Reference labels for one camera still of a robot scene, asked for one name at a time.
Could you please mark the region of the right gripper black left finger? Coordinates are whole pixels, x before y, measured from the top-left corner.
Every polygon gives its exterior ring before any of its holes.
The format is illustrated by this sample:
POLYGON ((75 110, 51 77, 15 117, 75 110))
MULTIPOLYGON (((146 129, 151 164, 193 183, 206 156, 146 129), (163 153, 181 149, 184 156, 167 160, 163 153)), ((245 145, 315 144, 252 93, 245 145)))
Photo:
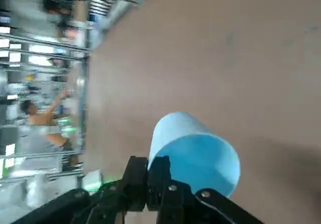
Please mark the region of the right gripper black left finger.
POLYGON ((16 223, 116 223, 118 215, 143 211, 147 200, 145 157, 131 156, 120 180, 91 195, 76 188, 16 220, 16 223))

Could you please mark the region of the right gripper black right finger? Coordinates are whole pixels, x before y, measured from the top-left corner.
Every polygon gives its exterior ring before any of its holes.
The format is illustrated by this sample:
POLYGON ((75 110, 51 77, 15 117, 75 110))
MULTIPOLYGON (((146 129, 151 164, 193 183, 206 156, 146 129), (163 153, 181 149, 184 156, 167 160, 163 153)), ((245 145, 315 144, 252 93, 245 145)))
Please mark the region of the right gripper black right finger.
POLYGON ((204 188, 192 193, 188 184, 172 179, 168 156, 156 157, 147 173, 147 208, 157 223, 262 223, 220 194, 204 188))

